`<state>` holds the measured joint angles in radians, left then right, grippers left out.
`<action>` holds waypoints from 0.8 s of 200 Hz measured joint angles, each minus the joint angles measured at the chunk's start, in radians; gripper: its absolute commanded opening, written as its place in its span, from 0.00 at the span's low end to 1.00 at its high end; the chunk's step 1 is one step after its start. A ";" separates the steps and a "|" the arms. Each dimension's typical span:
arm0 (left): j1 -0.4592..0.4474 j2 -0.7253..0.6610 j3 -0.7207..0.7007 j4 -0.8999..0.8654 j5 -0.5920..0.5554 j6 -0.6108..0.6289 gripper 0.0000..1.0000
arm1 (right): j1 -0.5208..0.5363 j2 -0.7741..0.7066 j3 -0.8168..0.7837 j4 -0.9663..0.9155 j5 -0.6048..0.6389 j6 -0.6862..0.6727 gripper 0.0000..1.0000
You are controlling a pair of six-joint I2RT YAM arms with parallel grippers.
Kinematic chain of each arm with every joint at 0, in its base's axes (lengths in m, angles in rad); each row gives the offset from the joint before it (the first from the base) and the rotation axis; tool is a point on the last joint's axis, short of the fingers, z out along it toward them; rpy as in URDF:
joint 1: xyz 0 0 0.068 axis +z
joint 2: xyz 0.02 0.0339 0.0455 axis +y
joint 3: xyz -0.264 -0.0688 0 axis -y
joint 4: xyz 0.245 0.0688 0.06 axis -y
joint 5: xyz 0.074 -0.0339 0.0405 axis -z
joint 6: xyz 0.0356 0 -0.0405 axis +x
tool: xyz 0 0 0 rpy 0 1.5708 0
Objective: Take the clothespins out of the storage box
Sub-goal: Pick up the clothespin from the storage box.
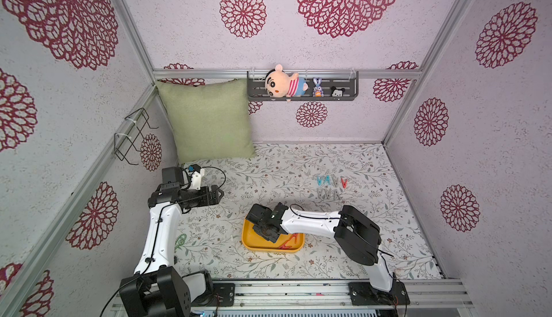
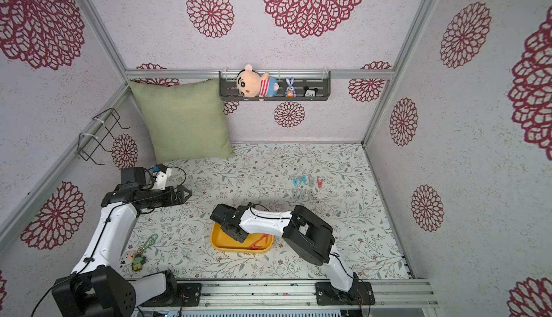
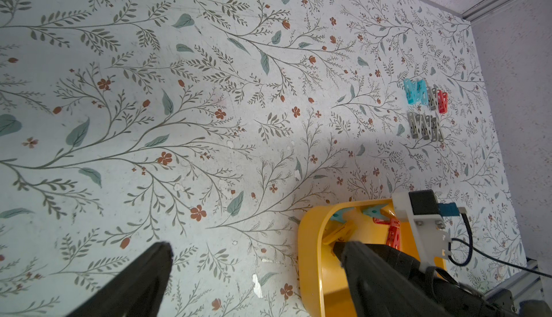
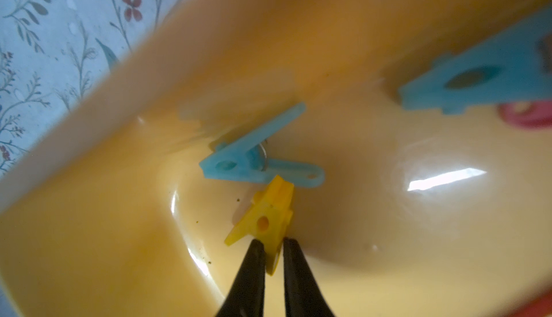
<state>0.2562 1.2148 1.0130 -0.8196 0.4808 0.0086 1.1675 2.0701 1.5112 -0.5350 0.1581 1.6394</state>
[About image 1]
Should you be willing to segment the yellow plastic storage box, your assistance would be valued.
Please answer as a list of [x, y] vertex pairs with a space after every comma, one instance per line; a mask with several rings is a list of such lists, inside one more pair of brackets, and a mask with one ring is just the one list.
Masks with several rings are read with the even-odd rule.
[[291, 234], [280, 235], [276, 243], [272, 243], [264, 240], [261, 236], [257, 235], [253, 230], [253, 224], [245, 220], [242, 234], [241, 234], [241, 243], [250, 251], [253, 252], [274, 252], [280, 254], [293, 254], [298, 252], [304, 247], [305, 244], [305, 235], [298, 234], [298, 243], [293, 249], [282, 250], [278, 249], [279, 246], [289, 238]]

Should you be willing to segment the grey clothespin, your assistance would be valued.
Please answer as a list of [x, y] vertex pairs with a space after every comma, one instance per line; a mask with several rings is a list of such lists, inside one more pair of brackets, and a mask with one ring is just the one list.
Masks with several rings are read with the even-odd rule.
[[338, 179], [338, 177], [336, 177], [335, 175], [332, 175], [332, 176], [331, 176], [331, 179], [332, 179], [332, 182], [333, 182], [333, 186], [336, 187], [336, 188], [339, 187], [339, 179]]
[[341, 199], [341, 193], [339, 190], [336, 189], [325, 189], [325, 198], [328, 200], [340, 200]]
[[326, 191], [323, 188], [318, 188], [316, 192], [319, 199], [323, 200], [326, 198]]

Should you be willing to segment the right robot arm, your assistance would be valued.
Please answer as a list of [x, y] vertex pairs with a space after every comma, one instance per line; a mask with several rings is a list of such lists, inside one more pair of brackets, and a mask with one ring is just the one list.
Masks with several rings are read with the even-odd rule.
[[380, 228], [353, 206], [340, 211], [305, 211], [296, 206], [277, 204], [274, 209], [254, 204], [246, 216], [254, 233], [275, 243], [281, 235], [310, 234], [334, 239], [345, 255], [361, 265], [368, 274], [367, 282], [350, 283], [353, 305], [389, 305], [407, 307], [411, 300], [405, 284], [392, 274], [380, 249]]

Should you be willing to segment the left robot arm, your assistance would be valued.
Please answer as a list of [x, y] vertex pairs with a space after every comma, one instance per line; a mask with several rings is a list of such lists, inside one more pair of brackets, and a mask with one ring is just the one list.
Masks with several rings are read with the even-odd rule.
[[176, 231], [192, 209], [216, 206], [224, 197], [221, 186], [203, 186], [199, 165], [162, 170], [162, 183], [148, 198], [149, 229], [134, 274], [121, 281], [114, 296], [122, 299], [128, 316], [192, 316], [198, 298], [217, 296], [207, 271], [187, 276], [174, 268]]

